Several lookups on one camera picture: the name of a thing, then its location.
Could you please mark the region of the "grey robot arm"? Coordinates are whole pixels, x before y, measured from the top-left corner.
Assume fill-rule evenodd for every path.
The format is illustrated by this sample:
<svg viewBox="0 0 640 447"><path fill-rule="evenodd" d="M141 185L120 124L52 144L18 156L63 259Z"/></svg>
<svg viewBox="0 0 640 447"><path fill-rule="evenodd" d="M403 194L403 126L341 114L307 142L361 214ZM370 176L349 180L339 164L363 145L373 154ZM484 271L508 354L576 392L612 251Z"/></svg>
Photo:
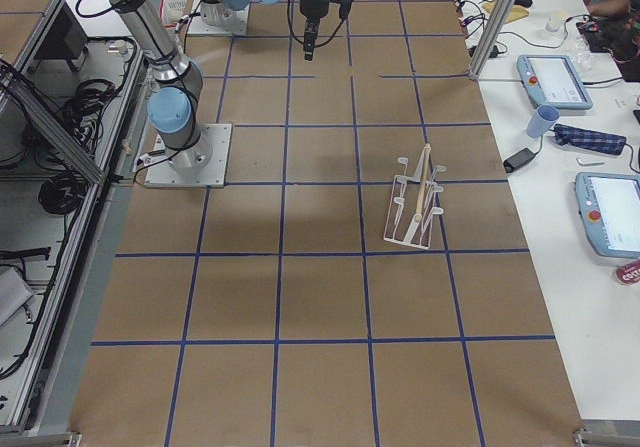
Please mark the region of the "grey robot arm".
<svg viewBox="0 0 640 447"><path fill-rule="evenodd" d="M108 0L136 42L142 48L159 85L147 103L148 118L160 135L168 163L174 169L201 169L207 165L214 147L196 119L203 76L179 41L168 33L149 0ZM265 5L281 0L245 0ZM329 5L338 0L300 0L305 17L302 41L306 60L318 48L320 22Z"/></svg>

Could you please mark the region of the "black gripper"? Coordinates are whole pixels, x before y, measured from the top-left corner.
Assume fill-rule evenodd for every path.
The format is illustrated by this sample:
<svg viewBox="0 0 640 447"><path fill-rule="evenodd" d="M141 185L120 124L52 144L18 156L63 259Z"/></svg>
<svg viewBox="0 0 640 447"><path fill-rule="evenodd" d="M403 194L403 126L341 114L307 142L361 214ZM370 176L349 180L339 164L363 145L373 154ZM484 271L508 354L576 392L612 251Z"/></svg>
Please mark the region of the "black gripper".
<svg viewBox="0 0 640 447"><path fill-rule="evenodd" d="M300 13L306 18L303 37L304 59L312 61L319 32L319 21L329 12L330 0L300 0Z"/></svg>

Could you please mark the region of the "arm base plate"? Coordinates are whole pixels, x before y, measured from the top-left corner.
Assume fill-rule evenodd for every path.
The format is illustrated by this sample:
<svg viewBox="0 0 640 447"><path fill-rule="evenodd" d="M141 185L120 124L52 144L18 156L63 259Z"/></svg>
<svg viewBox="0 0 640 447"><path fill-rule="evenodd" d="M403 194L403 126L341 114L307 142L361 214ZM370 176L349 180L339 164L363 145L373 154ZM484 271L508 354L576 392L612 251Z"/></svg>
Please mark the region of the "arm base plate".
<svg viewBox="0 0 640 447"><path fill-rule="evenodd" d="M186 34L198 37L245 36L251 0L194 0Z"/></svg>
<svg viewBox="0 0 640 447"><path fill-rule="evenodd" d="M144 186L148 188L222 188L225 183L229 148L231 144L231 124L201 124L198 143L174 154L166 150L161 136L155 136L154 149L161 150L145 162Z"/></svg>

